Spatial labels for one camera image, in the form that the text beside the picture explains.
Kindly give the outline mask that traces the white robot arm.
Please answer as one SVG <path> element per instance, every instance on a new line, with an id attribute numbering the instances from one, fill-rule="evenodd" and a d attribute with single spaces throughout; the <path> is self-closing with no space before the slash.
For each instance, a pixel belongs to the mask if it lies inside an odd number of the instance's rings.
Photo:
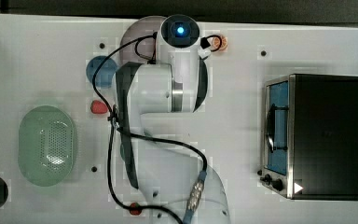
<path id="1" fill-rule="evenodd" d="M 208 72 L 199 55 L 200 28 L 171 15 L 156 33 L 153 64 L 127 62 L 115 74 L 118 130 L 130 185 L 152 205 L 161 224 L 230 224 L 227 196 L 217 172 L 189 144 L 151 137 L 145 114 L 192 113 L 203 103 Z"/>

